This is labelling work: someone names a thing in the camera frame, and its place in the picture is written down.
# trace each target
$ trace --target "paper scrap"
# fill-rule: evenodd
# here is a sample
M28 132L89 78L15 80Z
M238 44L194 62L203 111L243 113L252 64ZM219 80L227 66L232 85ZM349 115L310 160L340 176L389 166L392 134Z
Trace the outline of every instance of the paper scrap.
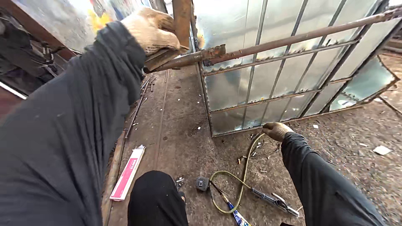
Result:
M380 154L380 155L388 154L390 151L391 151L390 149L388 149L387 147L384 147L384 146L382 146L382 145L376 147L376 148L373 150L373 152L375 152L375 153L377 153L377 154Z

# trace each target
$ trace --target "welding cable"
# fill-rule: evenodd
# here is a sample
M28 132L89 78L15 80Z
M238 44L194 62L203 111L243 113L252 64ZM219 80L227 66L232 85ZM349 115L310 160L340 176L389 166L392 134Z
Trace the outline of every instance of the welding cable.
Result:
M216 207L220 212L222 212L222 213L224 213L224 214L231 214L231 213L233 213L233 212L237 209L237 207L239 206L239 204L240 204L240 200L242 199L242 194L243 194L244 187L247 187L248 189L251 189L251 186L248 186L248 185L245 183L245 182L246 182L246 175L247 175L248 160L250 159L250 155L251 155L251 152L252 152L252 150L253 150L253 148L254 148L254 145L255 145L255 144L257 143L257 141L258 141L262 136L264 136L264 135L265 135L264 133L260 134L260 135L253 141L253 143L252 143L251 146L250 146L250 149L249 149L248 155L247 155L246 165L244 166L243 180L241 180L240 178L236 177L235 175L233 175L231 172L228 172L228 171L216 171L216 172L213 173L213 175L209 178L209 180L212 181L212 179L213 179L216 175L218 175L218 174L228 174L228 175L230 175L230 176L236 178L236 179L237 179L238 181L240 181L240 183L242 184L242 188L240 189L240 194L239 194L239 197L237 198L236 204L234 205L233 209L231 209L231 210L229 210L229 211L225 211L225 210L221 209L221 208L216 204L215 199L214 199L214 197L213 197L212 188L211 188L211 187L209 188L209 190L210 190L210 192L211 192L211 199L212 199L212 202L213 202L213 204L215 205L215 207Z

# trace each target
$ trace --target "knit glove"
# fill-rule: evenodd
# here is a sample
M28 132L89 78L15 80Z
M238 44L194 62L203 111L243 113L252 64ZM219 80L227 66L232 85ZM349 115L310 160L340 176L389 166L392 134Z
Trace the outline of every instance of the knit glove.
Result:
M166 13L142 8L124 18L121 23L137 40L147 56L167 47L180 49L180 42L174 32L173 18Z
M293 132L289 126L280 122L269 122L263 125L263 132L272 139L282 142L287 132Z

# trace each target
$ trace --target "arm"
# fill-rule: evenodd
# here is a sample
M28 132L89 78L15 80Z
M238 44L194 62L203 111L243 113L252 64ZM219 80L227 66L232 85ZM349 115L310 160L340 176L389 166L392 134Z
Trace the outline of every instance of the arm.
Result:
M167 41L165 31L159 35L163 26L173 19L151 9L109 23L62 75L5 119L0 224L102 225L105 169L129 105L139 98L144 50L180 46L174 34Z
M283 123L267 123L263 131L282 142L289 171L307 226L385 225L374 205L314 152L302 135Z

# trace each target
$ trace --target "dirty floor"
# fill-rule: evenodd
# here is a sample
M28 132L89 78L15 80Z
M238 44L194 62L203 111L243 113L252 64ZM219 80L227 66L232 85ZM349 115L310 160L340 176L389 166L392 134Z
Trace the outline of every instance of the dirty floor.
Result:
M383 55L382 59L398 76L402 75L402 69L399 68L402 58ZM209 194L196 191L195 178L200 175L209 177L219 170L241 176L244 161L239 165L237 159L247 154L251 144L250 135L260 131L211 138L197 67L170 70L167 83L165 74L163 71L150 75L156 78L154 91L148 89L146 93L148 99L141 106L136 120L139 124L134 126L125 144L120 173L131 150L143 144L146 151L135 179L154 169L174 178L184 177L182 189L187 198L189 225L234 226L236 223L232 215L218 212ZM402 110L400 83L398 90L385 92L383 96ZM324 159L336 164L332 167L374 202L387 224L398 225L402 221L402 180L399 179L402 172L401 122L401 118L389 107L373 101L361 108L294 121L288 125L305 136L310 146ZM314 129L313 124L318 125L318 129ZM282 163L281 152L275 152L277 144L264 137L263 146L256 155L269 155L269 159L261 157L250 160L246 183L266 193L275 192L294 209L298 209L301 203ZM380 145L392 152L385 156L372 152ZM234 202L240 190L239 183L225 176L219 176L216 181ZM128 200L127 197L125 201L113 202L110 226L127 225ZM223 202L218 204L226 208ZM278 226L281 222L305 225L303 209L300 210L301 218L297 219L247 191L243 194L238 211L252 225Z

